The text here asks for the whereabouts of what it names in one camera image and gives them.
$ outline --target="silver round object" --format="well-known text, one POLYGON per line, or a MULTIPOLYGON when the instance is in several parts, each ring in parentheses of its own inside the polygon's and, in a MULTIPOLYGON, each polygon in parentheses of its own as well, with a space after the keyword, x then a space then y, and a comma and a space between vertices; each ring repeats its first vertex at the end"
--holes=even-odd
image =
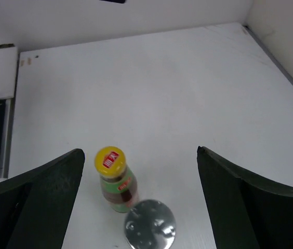
POLYGON ((125 235, 133 249, 169 249, 176 236, 176 221, 160 201, 141 201, 126 216, 125 235))

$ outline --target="red logo on cap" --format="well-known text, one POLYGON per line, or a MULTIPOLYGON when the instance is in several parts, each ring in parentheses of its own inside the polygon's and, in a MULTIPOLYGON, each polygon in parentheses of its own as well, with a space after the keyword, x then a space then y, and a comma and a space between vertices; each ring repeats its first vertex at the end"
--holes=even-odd
POLYGON ((103 166, 109 169, 118 157, 119 157, 118 153, 111 151, 111 153, 109 153, 104 158, 103 166))

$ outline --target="yellow bottle cap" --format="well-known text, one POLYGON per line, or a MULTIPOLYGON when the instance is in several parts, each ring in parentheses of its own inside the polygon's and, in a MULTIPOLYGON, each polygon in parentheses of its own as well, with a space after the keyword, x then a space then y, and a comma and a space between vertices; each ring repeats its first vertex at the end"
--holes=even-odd
POLYGON ((105 178, 116 178, 126 169, 125 154, 117 147, 102 148, 96 154, 95 167, 105 178))

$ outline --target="bottle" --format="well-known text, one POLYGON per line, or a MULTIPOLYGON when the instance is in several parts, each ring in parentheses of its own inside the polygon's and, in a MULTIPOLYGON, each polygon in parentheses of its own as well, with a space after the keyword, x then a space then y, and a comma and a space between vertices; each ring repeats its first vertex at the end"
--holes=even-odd
POLYGON ((136 178, 123 151, 113 146, 102 148, 96 154, 95 167, 100 174, 101 191, 112 209, 128 212, 139 198, 136 178))

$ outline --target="white wall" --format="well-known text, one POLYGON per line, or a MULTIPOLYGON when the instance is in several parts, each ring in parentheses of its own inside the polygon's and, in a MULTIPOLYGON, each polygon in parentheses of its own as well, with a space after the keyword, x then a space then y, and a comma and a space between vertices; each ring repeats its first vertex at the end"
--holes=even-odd
POLYGON ((252 0, 0 0, 0 43, 21 51, 227 22, 252 0))
POLYGON ((293 77, 293 0, 254 0, 247 22, 293 77))

